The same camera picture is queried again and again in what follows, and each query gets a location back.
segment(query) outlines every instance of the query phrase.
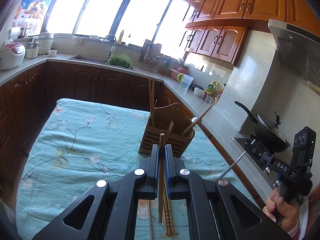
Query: pink rice cooker lid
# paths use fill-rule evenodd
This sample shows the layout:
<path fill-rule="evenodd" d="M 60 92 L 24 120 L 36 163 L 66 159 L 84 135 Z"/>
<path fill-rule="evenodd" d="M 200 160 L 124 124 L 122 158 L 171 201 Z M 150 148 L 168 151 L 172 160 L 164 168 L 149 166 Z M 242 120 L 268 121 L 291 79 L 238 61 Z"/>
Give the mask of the pink rice cooker lid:
<path fill-rule="evenodd" d="M 11 50 L 14 54 L 21 54 L 24 53 L 26 51 L 26 48 L 18 42 L 14 42 L 14 43 L 10 43 L 7 45 L 4 45 L 3 47 L 0 48 L 0 52 L 2 51 L 7 51 L 7 50 Z"/>

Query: green vegetable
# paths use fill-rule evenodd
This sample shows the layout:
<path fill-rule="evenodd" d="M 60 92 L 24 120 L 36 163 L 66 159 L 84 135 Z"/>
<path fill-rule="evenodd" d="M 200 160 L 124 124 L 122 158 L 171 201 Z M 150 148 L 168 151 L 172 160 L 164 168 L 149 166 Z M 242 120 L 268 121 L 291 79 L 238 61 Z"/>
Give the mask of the green vegetable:
<path fill-rule="evenodd" d="M 126 62 L 125 60 L 119 59 L 119 58 L 111 59 L 109 61 L 109 64 L 112 66 L 120 66 L 120 67 L 124 67 L 124 68 L 130 68 L 130 64 L 128 62 Z"/>

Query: black pan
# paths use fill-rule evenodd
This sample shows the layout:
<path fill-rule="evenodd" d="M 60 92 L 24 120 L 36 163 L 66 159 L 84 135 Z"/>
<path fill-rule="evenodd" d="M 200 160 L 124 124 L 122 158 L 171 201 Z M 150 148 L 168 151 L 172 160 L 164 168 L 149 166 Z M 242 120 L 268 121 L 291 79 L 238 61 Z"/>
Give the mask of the black pan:
<path fill-rule="evenodd" d="M 257 113 L 256 117 L 251 114 L 249 109 L 243 104 L 235 101 L 237 106 L 240 106 L 248 114 L 250 120 L 254 122 L 254 132 L 258 141 L 270 151 L 270 153 L 280 153 L 285 151 L 290 144 L 281 136 L 278 125 L 281 124 L 279 115 L 276 114 L 276 121 L 270 122 L 268 119 L 264 118 L 261 114 Z"/>

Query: plastic pitcher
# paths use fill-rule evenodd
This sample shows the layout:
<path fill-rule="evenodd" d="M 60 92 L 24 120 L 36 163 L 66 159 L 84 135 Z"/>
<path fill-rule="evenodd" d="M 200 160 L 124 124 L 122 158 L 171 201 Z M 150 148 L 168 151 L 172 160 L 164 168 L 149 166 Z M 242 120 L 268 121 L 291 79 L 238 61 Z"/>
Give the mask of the plastic pitcher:
<path fill-rule="evenodd" d="M 193 81 L 193 77 L 190 77 L 186 74 L 180 73 L 177 77 L 178 81 L 180 82 L 179 88 L 183 90 L 188 90 L 191 82 Z"/>

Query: range hood vent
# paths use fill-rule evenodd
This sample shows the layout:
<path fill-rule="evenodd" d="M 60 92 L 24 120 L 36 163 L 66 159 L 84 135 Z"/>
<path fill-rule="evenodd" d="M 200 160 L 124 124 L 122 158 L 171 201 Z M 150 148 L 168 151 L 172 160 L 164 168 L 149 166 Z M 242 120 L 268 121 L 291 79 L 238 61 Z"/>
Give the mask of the range hood vent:
<path fill-rule="evenodd" d="M 320 94 L 320 37 L 295 25 L 269 20 L 281 65 Z"/>

